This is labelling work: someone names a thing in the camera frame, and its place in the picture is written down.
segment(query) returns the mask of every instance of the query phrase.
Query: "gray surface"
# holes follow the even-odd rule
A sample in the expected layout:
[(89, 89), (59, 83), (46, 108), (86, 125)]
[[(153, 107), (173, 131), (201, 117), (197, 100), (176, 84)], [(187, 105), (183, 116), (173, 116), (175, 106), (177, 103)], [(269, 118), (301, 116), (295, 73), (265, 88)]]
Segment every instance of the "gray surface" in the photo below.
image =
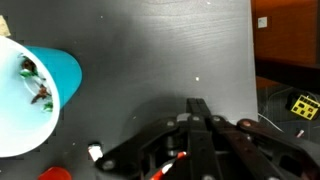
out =
[(247, 0), (1, 0), (13, 39), (71, 52), (83, 83), (56, 135), (40, 152), (1, 159), (0, 179), (36, 179), (54, 165), (95, 179), (88, 143), (107, 151), (184, 112), (187, 97), (233, 122), (257, 119), (250, 10)]

